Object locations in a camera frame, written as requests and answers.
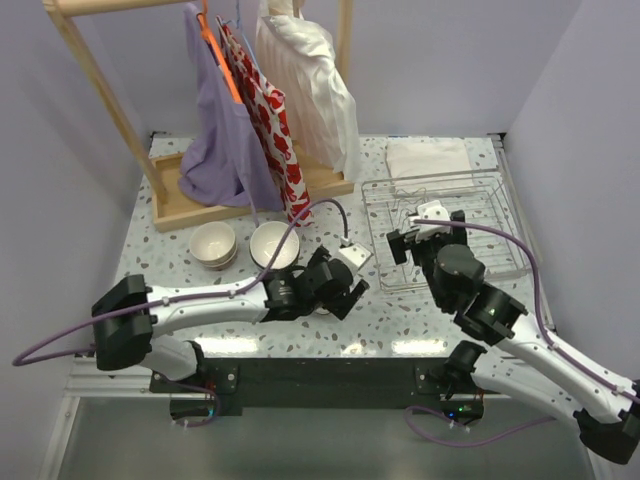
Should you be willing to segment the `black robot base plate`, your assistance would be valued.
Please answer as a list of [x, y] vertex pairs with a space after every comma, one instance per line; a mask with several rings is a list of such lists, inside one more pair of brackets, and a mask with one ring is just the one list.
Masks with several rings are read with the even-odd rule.
[[213, 407], [194, 387], [214, 391], [221, 416], [246, 408], [404, 409], [427, 407], [468, 425], [483, 417], [484, 395], [444, 382], [443, 358], [207, 358], [195, 378], [173, 385], [154, 373], [150, 391], [169, 394], [174, 419]]

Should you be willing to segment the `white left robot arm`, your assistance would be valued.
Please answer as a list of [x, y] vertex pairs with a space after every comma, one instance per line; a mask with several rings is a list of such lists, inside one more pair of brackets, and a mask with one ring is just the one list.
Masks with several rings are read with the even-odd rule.
[[303, 267], [186, 289], [150, 286], [141, 274], [127, 276], [92, 307], [96, 366], [106, 372], [142, 366], [196, 392], [207, 380], [202, 348], [174, 338], [175, 332], [230, 322], [293, 321], [318, 309], [342, 320], [369, 288], [356, 275], [371, 256], [357, 243], [335, 253], [320, 246]]

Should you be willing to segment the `white ceramic bowl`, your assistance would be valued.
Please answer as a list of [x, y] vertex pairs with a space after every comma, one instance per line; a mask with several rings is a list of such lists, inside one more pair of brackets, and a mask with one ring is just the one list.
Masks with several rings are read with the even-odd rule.
[[[253, 262], [258, 267], [264, 268], [269, 263], [287, 229], [286, 223], [268, 221], [254, 231], [250, 238], [249, 251]], [[296, 231], [292, 230], [286, 237], [272, 268], [282, 270], [293, 266], [299, 254], [300, 239]]]

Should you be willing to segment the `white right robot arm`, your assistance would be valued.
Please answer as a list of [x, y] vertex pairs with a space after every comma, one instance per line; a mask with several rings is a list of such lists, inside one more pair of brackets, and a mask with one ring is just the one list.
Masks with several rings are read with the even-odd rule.
[[485, 279], [467, 240], [463, 211], [428, 205], [411, 229], [386, 235], [395, 264], [412, 261], [436, 306], [465, 334], [433, 374], [448, 394], [473, 387], [528, 403], [575, 423], [582, 444], [626, 465], [639, 446], [639, 384], [592, 360], [544, 325], [540, 279], [527, 309]]

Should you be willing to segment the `red floral bowl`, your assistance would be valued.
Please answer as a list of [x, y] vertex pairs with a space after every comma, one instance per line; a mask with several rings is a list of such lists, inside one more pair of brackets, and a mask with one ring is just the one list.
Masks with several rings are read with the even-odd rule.
[[209, 268], [209, 269], [213, 269], [216, 271], [220, 271], [220, 270], [225, 270], [227, 268], [229, 268], [234, 261], [237, 258], [237, 253], [234, 252], [233, 254], [231, 254], [228, 258], [226, 258], [224, 261], [220, 260], [216, 260], [216, 261], [202, 261], [201, 264], [205, 267], [205, 268]]

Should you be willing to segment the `beige ceramic bowl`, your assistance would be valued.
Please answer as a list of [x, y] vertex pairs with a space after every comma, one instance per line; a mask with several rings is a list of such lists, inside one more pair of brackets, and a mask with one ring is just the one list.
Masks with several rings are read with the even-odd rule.
[[209, 222], [193, 232], [189, 249], [194, 258], [203, 264], [222, 264], [237, 251], [236, 234], [225, 222]]

